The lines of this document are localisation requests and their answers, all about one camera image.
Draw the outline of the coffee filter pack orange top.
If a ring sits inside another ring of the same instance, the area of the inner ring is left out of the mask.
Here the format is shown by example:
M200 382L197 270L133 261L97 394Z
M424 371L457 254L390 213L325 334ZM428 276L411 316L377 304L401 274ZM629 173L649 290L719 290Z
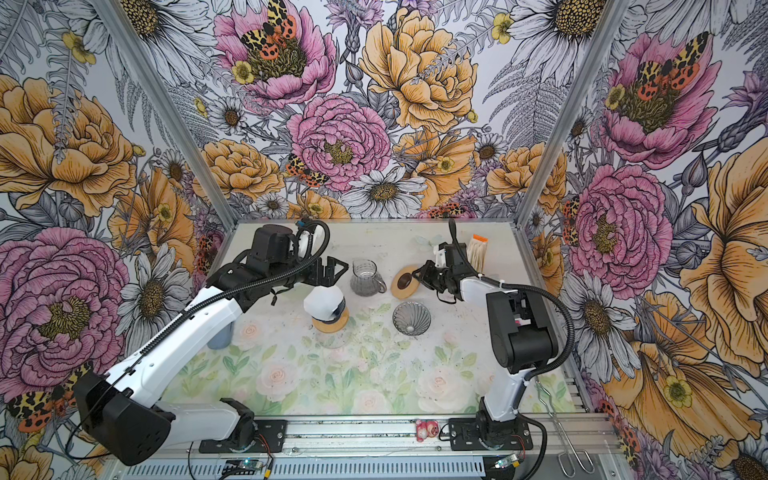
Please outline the coffee filter pack orange top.
M484 271L487 248L488 239L477 234L473 235L467 246L469 263L478 273L482 273Z

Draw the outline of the grey glass dripper cone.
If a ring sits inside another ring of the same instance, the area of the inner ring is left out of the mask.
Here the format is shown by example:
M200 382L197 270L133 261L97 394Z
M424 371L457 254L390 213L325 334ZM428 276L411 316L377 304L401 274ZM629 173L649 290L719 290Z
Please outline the grey glass dripper cone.
M424 304L407 301L399 304L393 310L392 323L399 333L416 337L428 331L432 323L432 316Z

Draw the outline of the white paper coffee filter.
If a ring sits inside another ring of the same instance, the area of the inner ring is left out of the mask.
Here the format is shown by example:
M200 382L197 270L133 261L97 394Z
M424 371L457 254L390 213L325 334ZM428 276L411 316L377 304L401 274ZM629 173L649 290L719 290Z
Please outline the white paper coffee filter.
M346 300L337 286L316 286L305 297L305 312L313 319L325 324L337 323L346 310Z

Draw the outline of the grey ribbed glass pitcher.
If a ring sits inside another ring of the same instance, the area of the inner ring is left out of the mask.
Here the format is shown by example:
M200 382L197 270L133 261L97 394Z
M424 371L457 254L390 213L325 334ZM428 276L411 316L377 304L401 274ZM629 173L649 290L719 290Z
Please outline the grey ribbed glass pitcher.
M378 271L377 264L369 259L353 261L350 288L353 293L360 297L370 297L387 291L387 286Z

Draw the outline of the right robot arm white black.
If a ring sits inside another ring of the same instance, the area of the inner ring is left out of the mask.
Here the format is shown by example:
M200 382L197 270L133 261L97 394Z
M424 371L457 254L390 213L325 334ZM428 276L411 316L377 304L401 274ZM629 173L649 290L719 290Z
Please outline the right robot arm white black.
M448 221L450 240L441 243L435 258L418 268L415 279L437 295L448 293L454 302L480 305L492 353L502 372L479 401L473 419L448 421L454 451L517 450L534 447L531 422L520 404L527 387L559 354L556 333L545 302L550 294L538 287L508 284L477 271L467 245L458 241L457 225Z

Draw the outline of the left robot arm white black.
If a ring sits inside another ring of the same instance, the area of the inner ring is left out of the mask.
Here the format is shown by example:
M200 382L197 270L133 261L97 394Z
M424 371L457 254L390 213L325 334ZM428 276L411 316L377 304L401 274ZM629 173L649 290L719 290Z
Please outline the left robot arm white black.
M331 230L321 220L295 228L267 224L252 245L211 274L205 287L168 325L105 374L77 380L74 397L80 425L126 466L138 465L164 447L212 441L246 451L257 439L250 408L232 398L212 404L168 404L163 392L211 340L264 297L276 298L298 284L312 288L310 317L324 325L342 320L346 301L336 284L346 262L323 254Z

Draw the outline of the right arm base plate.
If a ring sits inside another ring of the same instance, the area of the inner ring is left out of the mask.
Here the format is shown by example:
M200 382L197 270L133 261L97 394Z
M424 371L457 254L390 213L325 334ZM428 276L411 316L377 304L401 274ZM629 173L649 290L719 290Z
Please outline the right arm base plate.
M448 427L453 451L528 451L533 448L529 426L520 418L506 422L451 418Z

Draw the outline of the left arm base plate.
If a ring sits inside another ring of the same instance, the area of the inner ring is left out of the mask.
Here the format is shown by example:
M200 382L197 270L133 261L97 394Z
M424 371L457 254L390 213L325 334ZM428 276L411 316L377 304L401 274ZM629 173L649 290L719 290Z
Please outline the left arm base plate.
M286 420L240 421L224 440L203 440L198 451L202 454L280 453L286 438Z

